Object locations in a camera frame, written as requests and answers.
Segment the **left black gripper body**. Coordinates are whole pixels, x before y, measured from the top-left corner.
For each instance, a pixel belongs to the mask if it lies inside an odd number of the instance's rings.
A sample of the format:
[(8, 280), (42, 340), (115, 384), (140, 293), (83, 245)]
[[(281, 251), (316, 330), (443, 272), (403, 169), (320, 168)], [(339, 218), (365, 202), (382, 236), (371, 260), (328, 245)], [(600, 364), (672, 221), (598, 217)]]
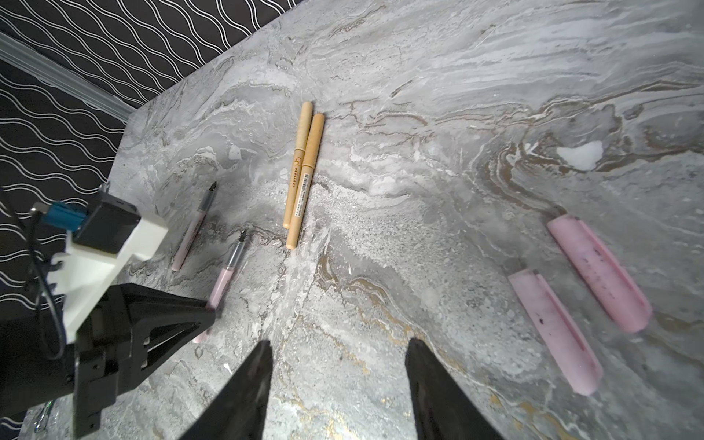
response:
[(146, 289), (112, 286), (81, 325), (74, 345), (73, 435), (89, 436), (101, 427), (104, 409), (146, 381), (146, 334), (138, 330), (138, 305)]

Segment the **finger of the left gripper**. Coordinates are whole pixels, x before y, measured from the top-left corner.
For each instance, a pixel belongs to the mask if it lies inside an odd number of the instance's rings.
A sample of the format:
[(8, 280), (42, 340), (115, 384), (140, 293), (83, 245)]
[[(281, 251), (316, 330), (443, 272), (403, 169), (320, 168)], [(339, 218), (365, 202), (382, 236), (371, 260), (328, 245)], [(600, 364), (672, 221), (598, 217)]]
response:
[(140, 385), (183, 346), (214, 324), (204, 300), (181, 297), (135, 283), (119, 286), (128, 313), (129, 359), (119, 366), (121, 385)]

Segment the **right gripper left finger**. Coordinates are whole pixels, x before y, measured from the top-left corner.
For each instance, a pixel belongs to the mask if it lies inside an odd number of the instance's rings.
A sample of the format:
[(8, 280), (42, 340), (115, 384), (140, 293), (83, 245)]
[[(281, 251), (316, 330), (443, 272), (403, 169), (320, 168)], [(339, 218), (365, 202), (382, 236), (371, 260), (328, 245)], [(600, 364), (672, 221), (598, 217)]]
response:
[(183, 439), (260, 439), (268, 409), (273, 352), (262, 340), (181, 436)]

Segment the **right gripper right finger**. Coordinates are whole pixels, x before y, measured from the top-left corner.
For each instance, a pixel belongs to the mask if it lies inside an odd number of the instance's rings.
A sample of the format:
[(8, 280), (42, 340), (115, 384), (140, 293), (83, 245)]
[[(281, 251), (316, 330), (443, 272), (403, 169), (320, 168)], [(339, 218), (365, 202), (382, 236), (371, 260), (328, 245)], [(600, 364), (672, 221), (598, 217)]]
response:
[(500, 439), (422, 339), (410, 339), (405, 355), (415, 429), (420, 439)]

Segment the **pink pen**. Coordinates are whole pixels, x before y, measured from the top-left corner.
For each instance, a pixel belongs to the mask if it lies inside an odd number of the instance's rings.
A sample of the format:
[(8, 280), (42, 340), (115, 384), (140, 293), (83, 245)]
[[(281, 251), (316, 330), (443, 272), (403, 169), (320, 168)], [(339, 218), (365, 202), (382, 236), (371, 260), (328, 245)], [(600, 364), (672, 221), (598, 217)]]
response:
[(232, 280), (236, 268), (242, 258), (247, 237), (248, 231), (246, 229), (242, 229), (240, 231), (238, 241), (235, 243), (233, 249), (230, 251), (227, 261), (225, 262), (225, 266), (223, 267), (223, 269), (221, 269), (216, 280), (216, 284), (214, 285), (214, 288), (212, 289), (211, 294), (207, 300), (207, 310), (214, 312), (217, 311), (218, 306), (220, 305), (225, 295), (227, 286)]
[(203, 225), (205, 217), (215, 199), (216, 189), (217, 182), (215, 181), (208, 188), (205, 196), (203, 197), (203, 200), (201, 201), (200, 205), (196, 210), (194, 219), (191, 221), (189, 227), (187, 228), (183, 236), (183, 239), (181, 240), (180, 247), (176, 251), (175, 256), (173, 258), (172, 267), (170, 267), (172, 271), (179, 271), (183, 267), (188, 253), (190, 252), (190, 249), (194, 244), (196, 235), (200, 230), (200, 227)]

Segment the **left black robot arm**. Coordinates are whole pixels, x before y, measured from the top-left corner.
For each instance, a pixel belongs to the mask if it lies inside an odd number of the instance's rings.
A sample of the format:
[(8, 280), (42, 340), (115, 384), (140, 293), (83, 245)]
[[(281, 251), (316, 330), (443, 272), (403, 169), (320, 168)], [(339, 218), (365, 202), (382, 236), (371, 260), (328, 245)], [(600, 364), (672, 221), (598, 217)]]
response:
[(216, 313), (204, 300), (133, 283), (110, 287), (63, 357), (39, 348), (34, 319), (1, 324), (1, 414), (73, 397), (73, 434), (101, 427), (104, 409), (133, 391), (180, 348), (205, 332)]

